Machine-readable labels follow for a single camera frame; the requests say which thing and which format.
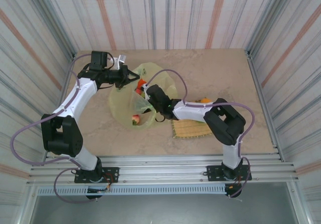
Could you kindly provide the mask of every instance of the striped wall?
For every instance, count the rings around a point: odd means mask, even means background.
[[[271,0],[45,0],[74,48],[244,48]]]
[[[253,50],[281,149],[321,223],[321,0],[287,0]]]
[[[15,131],[58,105],[71,54],[57,42],[36,0],[0,0],[0,223],[13,223],[30,166],[9,147]],[[18,153],[40,161],[39,126],[20,134]]]

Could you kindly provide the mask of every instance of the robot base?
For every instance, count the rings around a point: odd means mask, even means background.
[[[209,165],[206,167],[206,172],[203,175],[207,176],[208,181],[242,181],[245,180],[248,174],[248,165],[239,166],[234,170],[222,165]]]
[[[88,175],[90,171],[87,170],[76,170],[75,174],[75,183],[107,183],[106,178],[109,183],[117,183],[119,177],[119,167],[102,167],[102,176],[96,181],[91,180],[90,175]]]

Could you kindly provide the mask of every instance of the beige tabletop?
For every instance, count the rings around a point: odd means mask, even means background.
[[[256,121],[243,139],[242,153],[275,152],[243,50],[128,50],[111,53],[113,56],[125,54],[129,69],[154,62],[162,68],[176,70],[188,86],[187,100],[221,97],[248,105],[254,111]],[[78,60],[74,71],[80,72],[89,62],[90,56]],[[170,76],[175,80],[179,96],[183,97],[184,87],[180,79],[171,73]],[[72,78],[68,93],[74,84]],[[214,136],[174,139],[170,121],[142,131],[125,129],[110,113],[109,93],[110,89],[99,90],[88,102],[78,124],[84,145],[94,155],[222,154],[222,144]],[[245,109],[236,109],[246,119],[248,127],[251,115]]]

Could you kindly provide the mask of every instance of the cable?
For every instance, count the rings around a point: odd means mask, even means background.
[[[115,65],[115,59],[109,52],[107,52],[107,54],[112,58],[112,65],[108,68],[108,70],[110,70]]]
[[[113,85],[110,85],[110,86],[108,86],[108,87],[100,87],[99,89],[110,88],[110,87],[113,87],[113,86],[114,86],[114,84],[113,84]]]
[[[158,120],[155,118],[155,121],[156,121],[156,122],[158,122],[158,123],[161,123],[161,122],[164,122],[164,121],[165,121],[165,119],[166,119],[166,118],[164,117],[164,119],[163,119],[163,120],[158,121]]]
[[[77,75],[76,75],[73,71],[71,71],[71,68],[72,68],[72,66],[74,65],[74,63],[75,63],[78,59],[80,59],[80,58],[82,58],[82,57],[90,56],[90,55],[91,55],[91,54],[81,55],[81,56],[75,58],[75,59],[71,62],[71,64],[70,64],[70,67],[69,67],[68,70],[71,72],[71,74],[73,74],[73,75],[76,77],[76,81],[77,81],[77,86],[78,86],[78,88],[76,88],[75,94],[74,94],[74,95],[71,97],[71,99],[68,101],[68,103],[66,104],[65,108],[67,108],[67,107],[72,103],[72,101],[76,98],[76,96],[77,96],[77,94],[78,94],[78,92],[79,92],[79,86],[80,86],[79,79],[77,78]],[[53,163],[53,162],[60,161],[60,160],[70,160],[72,163],[74,163],[75,165],[77,165],[78,167],[80,167],[80,164],[78,164],[75,160],[70,159],[69,157],[60,157],[60,158],[57,158],[57,159],[54,159],[54,160],[50,160],[50,161],[45,161],[45,162],[34,162],[34,161],[25,160],[24,158],[22,158],[22,157],[16,152],[15,147],[14,147],[15,138],[17,137],[18,134],[20,134],[21,132],[23,132],[23,131],[25,131],[25,130],[27,130],[27,129],[35,126],[35,125],[38,125],[38,124],[41,124],[41,123],[43,123],[43,122],[45,122],[45,121],[48,121],[48,120],[50,120],[50,119],[53,119],[54,117],[56,117],[56,116],[58,116],[59,114],[61,114],[63,111],[64,111],[64,109],[60,110],[59,112],[57,112],[57,113],[55,113],[55,114],[53,114],[53,115],[51,115],[51,116],[49,116],[49,117],[47,117],[47,118],[44,118],[44,119],[39,120],[39,121],[36,121],[36,122],[34,122],[34,123],[32,123],[32,124],[29,124],[28,126],[25,126],[25,127],[21,128],[21,129],[19,129],[18,131],[16,131],[16,132],[12,135],[12,137],[11,137],[11,139],[10,139],[10,150],[11,150],[12,154],[13,154],[18,160],[20,160],[20,161],[22,161],[22,162],[24,162],[24,163],[26,163],[26,164],[29,164],[29,165],[36,165],[36,166],[38,166],[38,165],[44,165],[44,164]]]
[[[248,164],[248,168],[249,168],[249,169],[248,169],[248,172],[247,172],[247,176],[246,176],[245,181],[244,181],[243,185],[241,186],[241,188],[240,188],[238,191],[236,191],[234,194],[229,195],[230,198],[232,198],[233,196],[235,196],[235,195],[237,195],[239,192],[241,192],[241,190],[245,187],[247,181],[248,181],[249,178],[250,178],[250,174],[251,174],[250,161],[249,161],[248,158],[246,158],[246,157],[244,157],[244,156],[242,156],[242,159],[246,160],[246,162],[247,162],[247,164]]]
[[[67,199],[63,198],[62,196],[60,196],[60,195],[58,194],[57,188],[56,188],[58,178],[59,178],[63,173],[65,173],[65,172],[68,171],[68,170],[71,170],[71,171],[72,171],[72,170],[77,170],[77,168],[68,168],[68,169],[65,169],[65,170],[63,170],[62,172],[60,172],[60,173],[57,175],[57,177],[56,177],[56,179],[55,179],[55,182],[54,182],[54,193],[55,193],[55,195],[56,195],[59,199],[61,199],[62,201],[66,202],[66,203],[70,203],[70,204],[82,204],[82,203],[88,203],[88,202],[95,201],[95,199],[91,199],[91,200],[79,200],[79,201],[67,200]]]
[[[105,180],[107,181],[107,187],[106,187],[106,189],[110,190],[110,185],[111,185],[111,183],[109,182],[109,180],[107,179],[107,177],[106,177],[105,175],[103,175],[103,177],[104,177]]]
[[[114,178],[112,177],[112,174],[110,173],[105,173],[105,175],[109,175],[110,176],[110,184],[114,183]]]
[[[89,67],[90,63],[87,63],[82,69],[83,70],[87,70],[87,68]]]
[[[184,97],[183,97],[183,99],[182,99],[182,100],[183,100],[183,103],[185,104],[185,106],[204,108],[204,107],[218,107],[218,106],[223,106],[223,105],[235,105],[235,106],[243,107],[243,108],[247,109],[247,110],[251,113],[251,115],[252,115],[252,122],[251,122],[250,126],[246,129],[246,131],[244,131],[244,132],[242,133],[242,135],[240,136],[240,138],[239,138],[239,145],[238,145],[237,154],[238,154],[238,157],[241,157],[241,144],[240,144],[240,143],[241,143],[243,137],[251,130],[251,128],[252,128],[253,125],[254,125],[255,115],[254,115],[253,110],[250,109],[248,106],[246,106],[246,105],[244,105],[244,104],[241,104],[241,103],[237,103],[237,102],[221,102],[221,103],[198,104],[198,105],[186,103],[186,102],[185,102],[185,99],[186,99],[187,94],[188,94],[186,83],[185,83],[184,79],[182,78],[182,76],[181,76],[178,72],[176,72],[176,71],[174,71],[174,70],[171,70],[171,69],[163,69],[163,70],[157,72],[157,73],[148,81],[148,83],[147,83],[146,85],[148,86],[148,85],[154,80],[154,78],[155,78],[157,75],[159,75],[161,72],[165,72],[165,71],[167,71],[167,72],[173,72],[173,73],[175,73],[175,74],[181,79],[181,81],[182,81],[182,83],[183,83],[183,85],[184,85],[184,88],[185,88],[185,95],[184,95]],[[250,173],[251,173],[250,161],[249,161],[246,157],[241,157],[241,158],[242,158],[242,159],[245,159],[245,160],[247,161],[247,163],[248,163],[248,168],[249,168],[249,169],[248,169],[248,174],[247,174],[246,179],[245,179],[243,185],[241,186],[241,188],[240,188],[237,192],[235,192],[233,195],[231,195],[230,197],[233,197],[233,196],[235,196],[237,193],[239,193],[239,192],[244,188],[244,186],[246,185],[246,183],[247,183],[247,181],[248,181],[248,179],[249,179],[249,177],[250,177]]]

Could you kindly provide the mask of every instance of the plastic bag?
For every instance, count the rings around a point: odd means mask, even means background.
[[[161,67],[155,63],[148,62],[139,65],[133,72],[148,82],[160,70],[162,70]],[[113,88],[109,95],[109,106],[112,116],[124,127],[143,130],[155,123],[156,110],[147,100],[135,92],[137,83],[138,81],[132,82],[122,89]],[[178,97],[175,82],[167,72],[160,73],[150,83],[150,86],[154,84],[161,87],[169,98]],[[132,124],[133,115],[139,115],[140,121],[138,125]]]

